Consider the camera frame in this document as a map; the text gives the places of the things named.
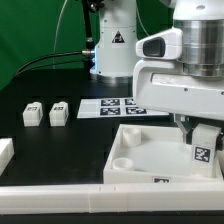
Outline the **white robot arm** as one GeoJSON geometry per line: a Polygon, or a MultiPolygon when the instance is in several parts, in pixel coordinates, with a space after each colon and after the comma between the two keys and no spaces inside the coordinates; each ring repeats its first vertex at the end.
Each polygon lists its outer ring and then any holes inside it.
{"type": "Polygon", "coordinates": [[[100,40],[87,51],[91,76],[131,80],[136,104],[172,113],[192,143],[211,143],[219,127],[187,119],[224,121],[224,0],[159,0],[173,10],[166,30],[137,39],[136,0],[84,0],[100,15],[100,40]]]}

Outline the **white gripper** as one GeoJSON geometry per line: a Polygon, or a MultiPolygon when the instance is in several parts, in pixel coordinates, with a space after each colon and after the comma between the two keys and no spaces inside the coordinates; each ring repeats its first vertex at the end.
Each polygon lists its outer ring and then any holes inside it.
{"type": "Polygon", "coordinates": [[[185,75],[178,62],[141,59],[134,68],[133,98],[141,108],[175,114],[185,144],[192,143],[189,116],[224,121],[224,78],[185,75]]]}

